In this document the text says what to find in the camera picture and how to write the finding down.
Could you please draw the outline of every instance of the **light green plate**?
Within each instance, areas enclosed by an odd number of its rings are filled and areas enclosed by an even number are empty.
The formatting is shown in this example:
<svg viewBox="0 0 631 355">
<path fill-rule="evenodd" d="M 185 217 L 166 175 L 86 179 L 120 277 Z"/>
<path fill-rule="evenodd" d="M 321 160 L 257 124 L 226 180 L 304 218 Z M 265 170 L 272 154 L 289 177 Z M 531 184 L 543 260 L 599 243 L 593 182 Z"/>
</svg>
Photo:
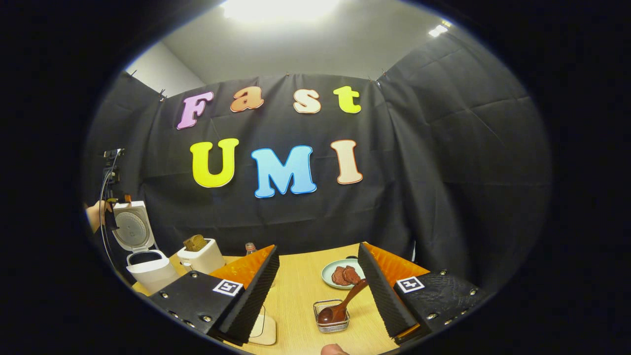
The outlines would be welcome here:
<svg viewBox="0 0 631 355">
<path fill-rule="evenodd" d="M 333 283 L 333 280 L 331 279 L 331 276 L 333 275 L 333 272 L 335 272 L 335 269 L 337 267 L 346 267 L 346 266 L 352 266 L 355 268 L 355 272 L 357 273 L 357 275 L 359 275 L 359 277 L 361 279 L 366 278 L 366 276 L 364 276 L 363 274 L 363 270 L 362 268 L 359 266 L 359 263 L 357 262 L 357 259 L 344 259 L 344 260 L 338 260 L 336 262 L 332 262 L 329 265 L 326 265 L 323 269 L 322 269 L 322 280 L 324 282 L 326 282 L 327 285 L 331 286 L 331 287 L 335 287 L 337 289 L 342 289 L 342 290 L 348 290 L 348 289 L 352 289 L 354 285 L 348 285 L 348 286 L 340 286 L 340 285 L 336 285 L 335 283 Z"/>
</svg>

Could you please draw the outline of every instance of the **wooden spoon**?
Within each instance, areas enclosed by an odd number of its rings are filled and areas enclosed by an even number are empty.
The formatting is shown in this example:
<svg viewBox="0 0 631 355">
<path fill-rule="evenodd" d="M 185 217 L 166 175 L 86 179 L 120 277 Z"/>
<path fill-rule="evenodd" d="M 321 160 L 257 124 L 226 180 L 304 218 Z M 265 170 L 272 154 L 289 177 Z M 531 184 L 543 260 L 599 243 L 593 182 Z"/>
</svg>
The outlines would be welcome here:
<svg viewBox="0 0 631 355">
<path fill-rule="evenodd" d="M 330 323 L 338 323 L 346 320 L 346 306 L 353 299 L 353 297 L 357 296 L 357 294 L 368 286 L 368 282 L 366 279 L 361 279 L 357 282 L 357 285 L 353 286 L 353 288 L 348 291 L 346 298 L 344 301 L 336 306 L 324 308 L 317 316 L 317 322 L 321 325 L 330 324 Z"/>
</svg>

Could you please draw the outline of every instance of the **hand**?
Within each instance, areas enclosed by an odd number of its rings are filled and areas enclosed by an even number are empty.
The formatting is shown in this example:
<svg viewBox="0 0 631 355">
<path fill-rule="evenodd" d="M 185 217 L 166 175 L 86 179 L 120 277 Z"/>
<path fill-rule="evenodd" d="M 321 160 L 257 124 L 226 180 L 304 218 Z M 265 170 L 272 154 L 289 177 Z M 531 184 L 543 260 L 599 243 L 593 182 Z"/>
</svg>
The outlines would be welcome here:
<svg viewBox="0 0 631 355">
<path fill-rule="evenodd" d="M 329 344 L 322 347 L 320 355 L 348 355 L 348 353 L 344 352 L 337 344 Z"/>
<path fill-rule="evenodd" d="M 90 227 L 92 228 L 92 233 L 96 232 L 98 229 L 98 209 L 101 209 L 101 224 L 105 225 L 105 210 L 107 209 L 109 212 L 112 211 L 112 206 L 104 200 L 97 201 L 94 206 L 90 206 L 85 210 L 85 214 L 88 217 L 88 222 L 90 223 Z"/>
</svg>

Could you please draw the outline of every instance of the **wire basket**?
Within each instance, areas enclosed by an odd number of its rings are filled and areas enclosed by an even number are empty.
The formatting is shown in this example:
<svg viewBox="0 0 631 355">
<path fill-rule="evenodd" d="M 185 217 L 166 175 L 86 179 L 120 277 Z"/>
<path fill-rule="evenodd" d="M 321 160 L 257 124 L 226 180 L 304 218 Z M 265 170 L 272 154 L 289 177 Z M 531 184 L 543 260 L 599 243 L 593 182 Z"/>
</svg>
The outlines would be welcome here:
<svg viewBox="0 0 631 355">
<path fill-rule="evenodd" d="M 320 324 L 317 322 L 317 316 L 320 312 L 327 307 L 337 306 L 342 303 L 341 299 L 329 299 L 327 301 L 318 301 L 314 303 L 314 315 L 315 315 L 315 324 L 317 324 L 317 328 L 322 333 L 333 333 L 333 332 L 341 332 L 348 328 L 348 323 L 351 320 L 351 316 L 348 314 L 348 310 L 346 310 L 346 319 L 343 322 L 337 323 L 329 323 L 329 324 Z"/>
</svg>

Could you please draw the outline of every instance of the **table surface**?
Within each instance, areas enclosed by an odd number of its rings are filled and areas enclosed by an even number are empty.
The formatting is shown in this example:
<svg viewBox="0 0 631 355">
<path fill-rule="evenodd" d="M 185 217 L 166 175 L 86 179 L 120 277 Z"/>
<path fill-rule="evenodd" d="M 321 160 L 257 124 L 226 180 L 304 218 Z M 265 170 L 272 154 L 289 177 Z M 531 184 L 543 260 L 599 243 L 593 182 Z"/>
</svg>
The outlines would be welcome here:
<svg viewBox="0 0 631 355">
<path fill-rule="evenodd" d="M 370 286 L 360 292 L 348 305 L 350 323 L 346 330 L 320 333 L 314 318 L 313 304 L 327 299 L 344 299 L 348 290 L 335 289 L 324 283 L 322 269 L 331 262 L 357 256 L 359 244 L 312 253 L 280 255 L 280 268 L 275 285 L 269 290 L 263 305 L 266 314 L 276 321 L 276 343 L 270 346 L 244 344 L 231 346 L 254 354 L 313 354 L 319 355 L 326 344 L 339 344 L 349 354 L 381 354 L 397 348 L 386 332 L 379 316 Z M 227 263 L 240 256 L 224 256 Z M 170 258 L 180 275 L 187 270 L 177 255 Z M 147 294 L 139 283 L 135 291 Z"/>
</svg>

